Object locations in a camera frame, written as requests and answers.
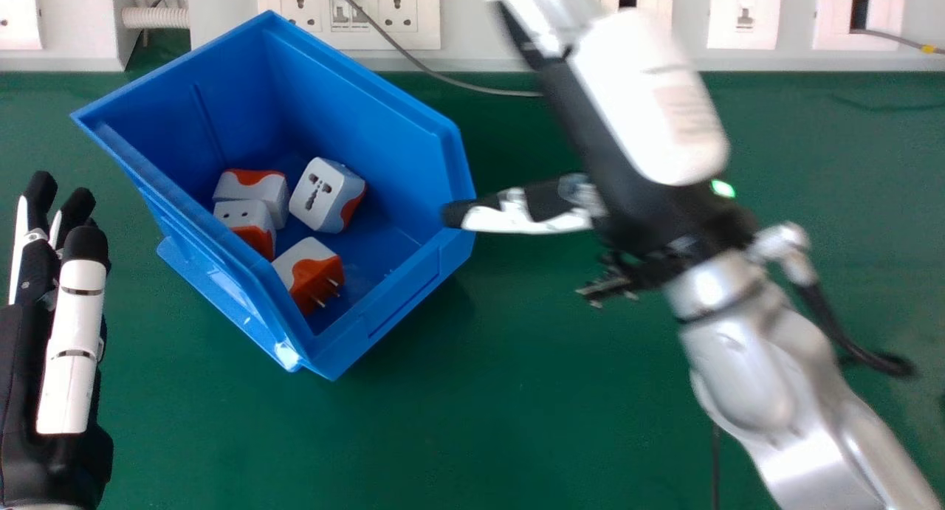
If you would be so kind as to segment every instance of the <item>blue plastic bin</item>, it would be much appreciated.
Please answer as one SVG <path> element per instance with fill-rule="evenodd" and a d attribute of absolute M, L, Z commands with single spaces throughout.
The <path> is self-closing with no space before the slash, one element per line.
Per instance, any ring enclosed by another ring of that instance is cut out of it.
<path fill-rule="evenodd" d="M 163 260 L 289 371 L 337 379 L 472 253 L 472 235 L 439 221 L 443 204 L 475 196 L 455 124 L 274 13 L 73 119 L 141 191 Z M 227 168 L 280 170 L 294 187 L 316 156 L 348 165 L 368 194 L 343 233 L 294 217 L 278 233 L 277 254 L 316 235 L 344 262 L 340 298 L 305 317 L 210 197 Z"/>

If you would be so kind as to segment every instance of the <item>robotic hand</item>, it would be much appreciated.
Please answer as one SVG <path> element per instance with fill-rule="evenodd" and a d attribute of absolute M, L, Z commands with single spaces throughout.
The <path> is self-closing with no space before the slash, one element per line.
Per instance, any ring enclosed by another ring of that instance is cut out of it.
<path fill-rule="evenodd" d="M 591 305 L 664 292 L 682 324 L 696 399 L 745 447 L 786 510 L 935 510 L 887 425 L 848 387 L 831 348 L 892 376 L 912 368 L 844 335 L 796 224 L 759 231 L 722 179 L 729 143 L 688 60 L 638 10 L 595 0 L 489 0 L 586 174 L 443 210 L 448 227 L 594 230 L 608 253 L 578 289 Z M 777 262 L 817 321 L 767 275 Z"/>
<path fill-rule="evenodd" d="M 91 510 L 114 447 L 97 422 L 108 241 L 76 190 L 47 224 L 56 181 L 17 205 L 9 305 L 0 309 L 0 508 Z"/>

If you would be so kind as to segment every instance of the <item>green indicator led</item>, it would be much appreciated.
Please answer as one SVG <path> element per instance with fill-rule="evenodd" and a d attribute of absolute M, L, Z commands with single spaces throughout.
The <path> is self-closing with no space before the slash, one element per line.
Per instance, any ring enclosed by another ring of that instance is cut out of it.
<path fill-rule="evenodd" d="M 712 180 L 712 192 L 726 198 L 735 198 L 735 187 L 722 180 Z"/>

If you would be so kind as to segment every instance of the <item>robotic arm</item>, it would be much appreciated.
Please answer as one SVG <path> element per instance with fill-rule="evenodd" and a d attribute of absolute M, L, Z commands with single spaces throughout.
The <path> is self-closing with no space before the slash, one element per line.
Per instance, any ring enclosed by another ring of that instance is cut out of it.
<path fill-rule="evenodd" d="M 446 225 L 528 234 L 590 230 L 605 274 L 591 305 L 664 292 L 695 396 L 739 440 L 785 510 L 935 510 L 885 423 L 854 395 L 833 340 L 889 375 L 912 370 L 848 339 L 793 224 L 759 231 L 719 187 L 729 144 L 698 73 L 644 13 L 594 0 L 489 0 L 539 77 L 586 174 L 447 205 Z M 823 326 L 770 281 L 779 262 Z"/>
<path fill-rule="evenodd" d="M 97 422 L 108 241 L 75 191 L 37 173 L 17 204 L 9 305 L 0 309 L 0 508 L 89 510 L 111 477 Z"/>

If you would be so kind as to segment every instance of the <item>green table surface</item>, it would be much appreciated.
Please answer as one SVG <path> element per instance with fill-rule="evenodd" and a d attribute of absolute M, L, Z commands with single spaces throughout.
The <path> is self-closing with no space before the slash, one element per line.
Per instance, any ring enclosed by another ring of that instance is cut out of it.
<path fill-rule="evenodd" d="M 45 169 L 97 194 L 111 238 L 101 423 L 116 452 L 101 508 L 709 508 L 711 426 L 676 323 L 659 294 L 604 311 L 578 299 L 597 273 L 592 235 L 482 235 L 334 383 L 284 372 L 217 314 L 155 255 L 131 181 L 68 118 L 186 45 L 160 36 L 122 74 L 0 74 L 0 228 Z M 576 169 L 540 100 L 386 76 L 455 120 L 482 193 Z M 945 493 L 945 75 L 706 81 L 739 199 L 765 224 L 803 224 L 848 331 L 918 363 L 908 382 L 848 380 Z M 724 508 L 775 508 L 735 441 L 722 463 Z"/>

